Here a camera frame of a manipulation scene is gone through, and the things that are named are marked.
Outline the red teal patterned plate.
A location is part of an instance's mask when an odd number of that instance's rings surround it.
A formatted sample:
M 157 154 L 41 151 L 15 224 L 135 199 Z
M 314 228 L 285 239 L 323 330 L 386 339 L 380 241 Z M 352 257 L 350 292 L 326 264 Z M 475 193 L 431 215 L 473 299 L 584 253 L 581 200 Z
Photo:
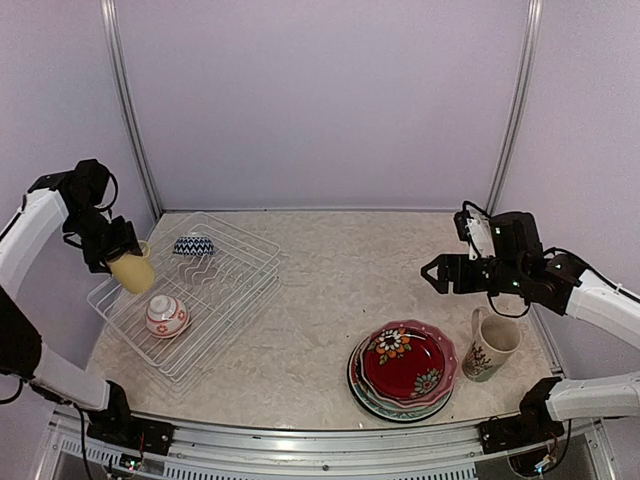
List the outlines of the red teal patterned plate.
M 452 393 L 449 392 L 429 406 L 416 408 L 398 407 L 390 402 L 377 399 L 364 389 L 364 382 L 358 377 L 360 367 L 355 360 L 351 360 L 348 370 L 347 379 L 356 399 L 374 415 L 393 422 L 412 423 L 432 417 L 446 406 L 452 396 Z

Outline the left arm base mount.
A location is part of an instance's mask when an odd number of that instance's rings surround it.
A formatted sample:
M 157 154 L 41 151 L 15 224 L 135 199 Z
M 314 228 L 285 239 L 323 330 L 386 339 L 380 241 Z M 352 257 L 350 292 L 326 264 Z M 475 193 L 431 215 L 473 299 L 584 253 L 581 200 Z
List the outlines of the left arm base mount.
M 124 389 L 112 381 L 107 381 L 107 385 L 107 407 L 86 412 L 89 419 L 88 436 L 138 452 L 167 456 L 175 426 L 133 415 Z

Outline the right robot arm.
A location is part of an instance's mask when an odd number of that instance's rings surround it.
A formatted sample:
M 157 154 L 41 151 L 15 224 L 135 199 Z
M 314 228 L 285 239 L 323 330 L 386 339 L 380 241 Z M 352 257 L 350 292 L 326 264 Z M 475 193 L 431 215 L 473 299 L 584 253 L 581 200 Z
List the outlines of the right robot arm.
M 440 254 L 421 269 L 422 277 L 440 294 L 484 293 L 519 296 L 639 345 L 639 297 L 563 248 L 545 249 L 535 219 L 528 212 L 489 216 L 469 213 L 465 202 L 454 216 L 466 254 Z M 578 418 L 636 417 L 639 375 L 587 380 L 548 377 L 525 394 L 511 433 L 523 444 L 535 442 L 551 422 Z

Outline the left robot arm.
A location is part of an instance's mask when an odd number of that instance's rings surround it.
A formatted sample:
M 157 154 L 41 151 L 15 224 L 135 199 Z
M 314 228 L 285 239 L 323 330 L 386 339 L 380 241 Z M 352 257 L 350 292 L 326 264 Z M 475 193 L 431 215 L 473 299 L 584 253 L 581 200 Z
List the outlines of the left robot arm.
M 81 250 L 92 273 L 109 262 L 141 255 L 134 226 L 111 215 L 103 201 L 114 174 L 96 159 L 74 169 L 39 177 L 1 233 L 1 372 L 30 385 L 45 398 L 72 404 L 121 445 L 133 443 L 140 424 L 131 415 L 124 389 L 95 377 L 48 347 L 16 300 L 26 274 L 49 238 L 62 231 L 65 243 Z

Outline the floral green mug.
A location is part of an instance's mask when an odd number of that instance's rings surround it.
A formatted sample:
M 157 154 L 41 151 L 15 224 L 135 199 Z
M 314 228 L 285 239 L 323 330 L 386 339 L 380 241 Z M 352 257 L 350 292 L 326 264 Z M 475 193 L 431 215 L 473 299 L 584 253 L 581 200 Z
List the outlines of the floral green mug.
M 471 344 L 462 362 L 462 371 L 471 381 L 485 382 L 520 347 L 521 329 L 512 319 L 480 306 L 472 312 L 471 330 Z

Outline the black rimmed plate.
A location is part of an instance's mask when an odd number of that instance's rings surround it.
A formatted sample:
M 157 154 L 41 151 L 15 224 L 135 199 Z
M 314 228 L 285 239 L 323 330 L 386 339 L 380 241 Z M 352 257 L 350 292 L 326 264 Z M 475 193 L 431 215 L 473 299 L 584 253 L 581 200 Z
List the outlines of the black rimmed plate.
M 417 423 L 431 418 L 443 410 L 452 396 L 452 393 L 448 393 L 434 405 L 418 409 L 417 411 L 398 410 L 392 409 L 388 406 L 381 406 L 366 395 L 356 380 L 358 367 L 356 366 L 355 353 L 356 350 L 353 350 L 349 357 L 347 366 L 346 376 L 349 390 L 355 398 L 355 401 L 364 410 L 379 419 L 401 424 Z

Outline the yellow ceramic mug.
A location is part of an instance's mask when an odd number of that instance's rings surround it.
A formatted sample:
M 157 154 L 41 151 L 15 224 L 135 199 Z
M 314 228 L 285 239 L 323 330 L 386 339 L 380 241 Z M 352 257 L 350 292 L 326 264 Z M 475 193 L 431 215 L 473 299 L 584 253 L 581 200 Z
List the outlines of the yellow ceramic mug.
M 124 253 L 108 261 L 112 276 L 131 294 L 142 294 L 150 289 L 155 279 L 155 270 L 151 263 L 151 246 L 147 241 L 139 240 L 141 255 Z

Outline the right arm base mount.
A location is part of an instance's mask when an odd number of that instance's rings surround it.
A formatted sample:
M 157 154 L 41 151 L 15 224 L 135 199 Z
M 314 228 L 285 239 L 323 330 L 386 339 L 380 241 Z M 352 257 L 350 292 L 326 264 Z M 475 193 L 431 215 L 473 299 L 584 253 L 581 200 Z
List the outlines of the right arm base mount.
M 513 450 L 562 437 L 565 428 L 561 421 L 551 418 L 546 401 L 560 377 L 538 381 L 519 403 L 519 412 L 507 417 L 491 417 L 478 424 L 477 429 L 484 454 Z

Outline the light green flower plate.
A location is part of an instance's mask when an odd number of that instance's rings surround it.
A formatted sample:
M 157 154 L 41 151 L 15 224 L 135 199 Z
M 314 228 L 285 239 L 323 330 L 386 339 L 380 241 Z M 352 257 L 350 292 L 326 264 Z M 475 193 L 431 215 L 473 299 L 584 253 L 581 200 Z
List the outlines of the light green flower plate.
M 353 370 L 348 373 L 347 378 L 357 387 L 357 391 L 361 393 L 366 400 L 370 400 L 377 406 L 388 410 L 417 411 L 434 408 L 436 404 L 446 402 L 451 395 L 451 392 L 445 392 L 441 395 L 435 394 L 436 386 L 441 382 L 441 371 L 437 369 L 428 370 L 426 373 L 418 374 L 415 377 L 408 401 L 379 398 L 364 382 L 358 370 Z

